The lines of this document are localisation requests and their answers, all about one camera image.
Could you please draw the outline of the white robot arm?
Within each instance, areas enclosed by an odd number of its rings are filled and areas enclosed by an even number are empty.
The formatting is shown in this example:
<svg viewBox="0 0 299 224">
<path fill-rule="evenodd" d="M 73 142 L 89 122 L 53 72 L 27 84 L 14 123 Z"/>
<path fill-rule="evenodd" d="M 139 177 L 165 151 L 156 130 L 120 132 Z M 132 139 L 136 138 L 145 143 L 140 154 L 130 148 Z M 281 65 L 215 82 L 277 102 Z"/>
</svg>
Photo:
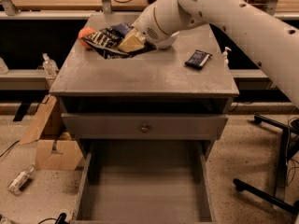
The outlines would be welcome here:
<svg viewBox="0 0 299 224">
<path fill-rule="evenodd" d="M 243 0 L 158 0 L 133 22 L 132 35 L 158 48 L 204 23 L 221 29 L 299 106 L 299 30 Z"/>
</svg>

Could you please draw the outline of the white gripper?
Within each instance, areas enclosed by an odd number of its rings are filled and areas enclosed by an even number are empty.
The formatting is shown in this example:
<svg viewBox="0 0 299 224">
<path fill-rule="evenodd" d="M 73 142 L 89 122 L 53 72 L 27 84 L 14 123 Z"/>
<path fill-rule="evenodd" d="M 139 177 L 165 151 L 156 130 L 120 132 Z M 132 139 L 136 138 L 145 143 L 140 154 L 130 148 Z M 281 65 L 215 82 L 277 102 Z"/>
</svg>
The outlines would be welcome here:
<svg viewBox="0 0 299 224">
<path fill-rule="evenodd" d="M 202 20 L 188 14 L 178 0 L 157 0 L 143 10 L 133 23 L 136 30 L 130 32 L 117 48 L 126 53 L 137 51 L 145 47 L 146 40 L 156 46 L 176 32 L 203 24 Z"/>
</svg>

